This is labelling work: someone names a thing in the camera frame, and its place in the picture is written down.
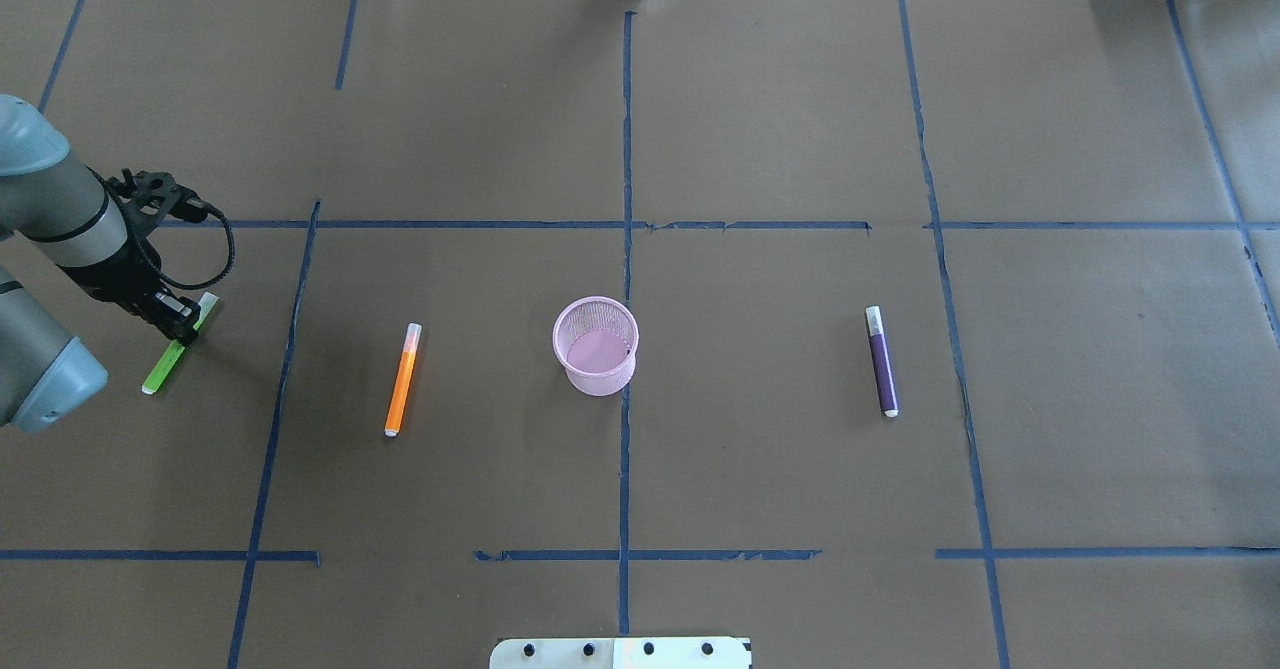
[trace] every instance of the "pink mesh pencil holder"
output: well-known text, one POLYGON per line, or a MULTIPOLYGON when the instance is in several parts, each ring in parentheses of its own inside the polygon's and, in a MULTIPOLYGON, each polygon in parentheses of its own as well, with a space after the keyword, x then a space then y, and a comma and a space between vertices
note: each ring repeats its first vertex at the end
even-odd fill
POLYGON ((640 327, 626 306, 607 295, 589 295, 566 306, 552 329, 556 358, 582 394, 621 391, 636 370, 640 327))

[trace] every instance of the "metal bracket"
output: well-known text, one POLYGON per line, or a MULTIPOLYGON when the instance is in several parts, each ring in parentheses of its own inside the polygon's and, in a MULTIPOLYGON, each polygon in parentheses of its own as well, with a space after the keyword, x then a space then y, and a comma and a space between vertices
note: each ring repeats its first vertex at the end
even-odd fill
POLYGON ((751 641, 735 637, 507 640, 489 669, 751 669, 751 641))

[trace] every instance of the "purple marker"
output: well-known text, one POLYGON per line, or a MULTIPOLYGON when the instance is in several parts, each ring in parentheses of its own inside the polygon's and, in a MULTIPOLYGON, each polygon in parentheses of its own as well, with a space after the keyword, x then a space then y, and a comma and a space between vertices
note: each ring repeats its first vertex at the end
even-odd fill
POLYGON ((872 363, 876 367, 876 388, 881 395, 881 411, 888 418, 897 417, 897 388, 893 386, 893 367, 888 363, 888 338, 881 321, 879 306, 867 308, 867 335, 872 338, 872 363))

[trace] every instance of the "green marker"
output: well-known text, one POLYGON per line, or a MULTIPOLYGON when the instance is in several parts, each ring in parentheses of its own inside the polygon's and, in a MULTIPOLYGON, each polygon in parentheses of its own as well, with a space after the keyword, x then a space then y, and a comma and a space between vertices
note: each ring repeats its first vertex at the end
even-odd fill
MULTIPOLYGON (((200 319, 196 319, 197 330, 205 325, 205 319, 209 319, 214 304, 218 304, 218 295, 205 292, 205 295, 200 297, 200 319)), ((169 342, 169 349, 164 350, 160 361, 156 362, 156 368, 151 368, 151 374, 147 374, 147 381, 142 382, 142 394, 150 395, 160 391, 160 386, 164 386, 165 379, 169 379, 169 372, 178 365, 178 359, 182 359, 184 350, 187 350, 187 347, 182 345, 178 340, 169 342)))

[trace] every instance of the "white metal plate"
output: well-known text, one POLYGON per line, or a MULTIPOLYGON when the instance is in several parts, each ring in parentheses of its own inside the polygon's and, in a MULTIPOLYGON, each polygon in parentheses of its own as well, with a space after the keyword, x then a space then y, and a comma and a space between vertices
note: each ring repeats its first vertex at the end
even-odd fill
POLYGON ((751 641, 735 637, 507 640, 489 669, 750 669, 751 641))

